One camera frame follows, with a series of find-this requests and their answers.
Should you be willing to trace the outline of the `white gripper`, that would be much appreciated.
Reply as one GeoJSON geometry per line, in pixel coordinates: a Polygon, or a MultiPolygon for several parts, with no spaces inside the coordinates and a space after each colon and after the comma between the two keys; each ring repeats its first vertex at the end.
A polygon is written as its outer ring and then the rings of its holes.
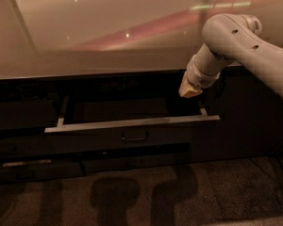
{"type": "Polygon", "coordinates": [[[178,93],[183,98],[191,98],[202,93],[201,89],[211,87],[219,78],[221,60],[215,56],[194,55],[188,63],[178,93]]]}

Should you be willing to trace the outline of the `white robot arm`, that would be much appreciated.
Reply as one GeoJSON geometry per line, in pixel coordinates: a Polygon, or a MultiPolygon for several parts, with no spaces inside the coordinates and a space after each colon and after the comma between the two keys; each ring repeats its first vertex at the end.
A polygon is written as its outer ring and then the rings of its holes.
{"type": "Polygon", "coordinates": [[[217,14],[202,29],[204,44],[191,58],[179,95],[191,98],[211,87],[233,62],[245,67],[283,99],[283,49],[263,40],[262,24],[251,15],[217,14]]]}

